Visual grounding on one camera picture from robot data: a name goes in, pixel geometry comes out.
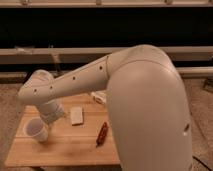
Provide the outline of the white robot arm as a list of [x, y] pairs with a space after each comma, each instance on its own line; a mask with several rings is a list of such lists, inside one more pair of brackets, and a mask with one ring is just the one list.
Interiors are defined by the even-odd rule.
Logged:
[[182, 78], [169, 56], [152, 45], [106, 55], [56, 79], [38, 70], [20, 88], [27, 105], [104, 90], [122, 171], [193, 171], [190, 110]]

